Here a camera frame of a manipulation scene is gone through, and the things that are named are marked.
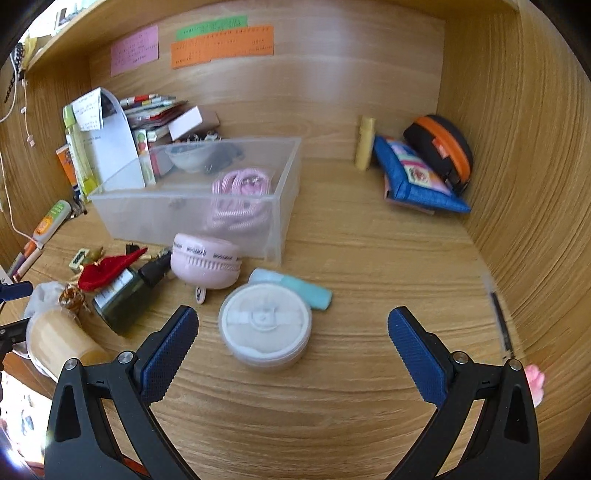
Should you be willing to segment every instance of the red ribbon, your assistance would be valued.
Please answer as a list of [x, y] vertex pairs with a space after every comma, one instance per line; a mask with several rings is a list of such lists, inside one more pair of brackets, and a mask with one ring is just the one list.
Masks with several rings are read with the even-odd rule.
[[98, 265], [86, 265], [78, 286], [82, 291], [93, 292], [111, 285], [123, 270], [137, 262], [147, 251], [147, 248], [142, 248], [129, 255], [105, 257]]

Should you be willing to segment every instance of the orange sticky note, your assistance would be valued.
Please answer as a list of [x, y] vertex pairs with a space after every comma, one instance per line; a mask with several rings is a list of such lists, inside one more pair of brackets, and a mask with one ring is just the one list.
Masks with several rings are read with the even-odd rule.
[[234, 28], [188, 38], [171, 46], [172, 68], [179, 69], [215, 59], [273, 55], [273, 25]]

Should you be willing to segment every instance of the white paper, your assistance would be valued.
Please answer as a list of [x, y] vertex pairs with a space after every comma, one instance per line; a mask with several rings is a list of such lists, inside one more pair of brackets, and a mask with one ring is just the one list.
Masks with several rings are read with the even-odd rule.
[[[102, 89], [102, 93], [112, 104], [104, 106], [105, 112], [111, 110], [114, 113], [105, 113], [107, 116], [103, 118], [101, 130], [82, 133], [88, 161], [99, 183], [104, 184], [105, 191], [143, 189], [145, 181], [141, 165], [139, 161], [133, 162], [138, 156], [138, 151], [129, 123], [113, 94], [105, 89]], [[116, 179], [111, 178], [125, 166], [125, 175]]]
[[76, 122], [83, 132], [103, 128], [103, 115], [100, 104], [100, 88], [87, 93], [72, 102]]

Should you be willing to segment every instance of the beige cup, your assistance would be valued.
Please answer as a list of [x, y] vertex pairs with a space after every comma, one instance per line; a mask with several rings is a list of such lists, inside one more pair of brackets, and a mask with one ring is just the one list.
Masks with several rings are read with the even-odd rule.
[[82, 365], [110, 362], [105, 350], [82, 330], [76, 316], [62, 308], [35, 314], [27, 327], [27, 349], [37, 368], [41, 366], [57, 381], [61, 369], [70, 358]]

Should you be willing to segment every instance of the power cord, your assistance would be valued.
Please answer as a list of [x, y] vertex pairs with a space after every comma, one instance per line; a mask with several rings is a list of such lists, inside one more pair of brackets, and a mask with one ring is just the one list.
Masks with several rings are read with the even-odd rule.
[[[17, 72], [17, 66], [14, 63], [14, 58], [13, 55], [10, 55], [10, 63], [12, 64], [12, 68], [14, 69], [14, 75], [16, 75], [16, 77], [18, 78], [18, 72]], [[17, 89], [14, 89], [14, 95], [12, 97], [12, 105], [10, 107], [10, 110], [8, 111], [8, 113], [6, 114], [6, 116], [4, 118], [2, 118], [0, 120], [0, 124], [3, 123], [12, 113], [12, 111], [14, 110], [14, 105], [17, 101]], [[27, 104], [27, 100], [26, 100], [26, 91], [25, 91], [25, 127], [26, 127], [26, 104]], [[31, 146], [34, 145], [34, 142], [32, 142], [32, 137], [31, 135], [29, 135], [29, 137], [31, 138], [31, 141], [29, 142], [31, 144]], [[6, 177], [6, 171], [4, 170], [4, 159], [2, 158], [2, 151], [0, 151], [0, 168], [2, 170], [2, 178], [4, 180], [4, 192], [6, 193], [6, 200], [8, 202], [8, 213], [10, 215], [10, 224], [12, 225], [12, 229], [18, 233], [19, 235], [22, 235], [23, 237], [27, 238], [28, 240], [30, 240], [31, 242], [33, 242], [37, 248], [42, 248], [42, 246], [31, 236], [27, 235], [26, 233], [21, 232], [15, 225], [14, 225], [14, 218], [12, 217], [12, 205], [10, 203], [10, 195], [8, 194], [8, 180]]]
[[27, 131], [27, 142], [29, 142], [30, 146], [34, 147], [35, 140], [33, 140], [33, 136], [29, 132], [29, 124], [27, 122], [27, 85], [28, 85], [28, 83], [29, 83], [28, 80], [25, 77], [23, 77], [22, 78], [22, 89], [25, 92], [25, 106], [22, 107], [21, 113], [23, 113], [25, 115], [25, 130]]

